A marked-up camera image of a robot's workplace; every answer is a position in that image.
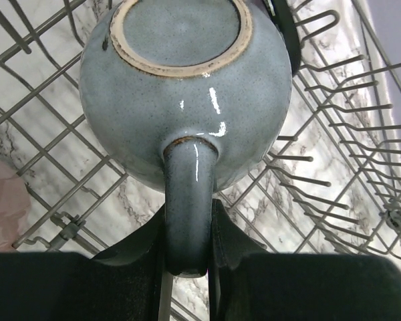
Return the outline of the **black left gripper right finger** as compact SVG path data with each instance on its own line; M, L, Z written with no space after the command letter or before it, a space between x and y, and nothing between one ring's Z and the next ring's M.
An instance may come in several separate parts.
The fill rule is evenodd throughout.
M213 201L211 320L401 320L401 272L375 255L269 253Z

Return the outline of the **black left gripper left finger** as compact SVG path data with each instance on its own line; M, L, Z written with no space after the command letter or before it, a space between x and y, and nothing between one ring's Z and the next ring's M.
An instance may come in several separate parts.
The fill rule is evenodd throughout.
M166 320L164 209L92 259L0 253L0 320Z

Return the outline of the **pink mug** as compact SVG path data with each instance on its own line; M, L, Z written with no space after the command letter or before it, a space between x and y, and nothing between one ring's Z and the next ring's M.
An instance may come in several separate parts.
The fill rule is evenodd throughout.
M0 160L0 252L13 251L24 233L31 200L23 179Z

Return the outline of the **grey-green ceramic mug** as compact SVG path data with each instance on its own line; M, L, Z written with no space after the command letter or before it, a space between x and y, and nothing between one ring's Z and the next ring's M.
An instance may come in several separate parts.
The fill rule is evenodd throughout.
M84 115L107 153L165 194L168 271L207 271L213 195L267 154L289 109L281 33L251 1L123 1L83 50Z

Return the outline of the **purple glass mug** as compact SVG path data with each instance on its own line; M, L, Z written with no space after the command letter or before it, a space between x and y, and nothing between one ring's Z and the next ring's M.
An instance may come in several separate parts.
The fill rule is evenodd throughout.
M301 65L301 42L297 28L286 0L262 0L267 14L283 36L291 63L291 73L295 76Z

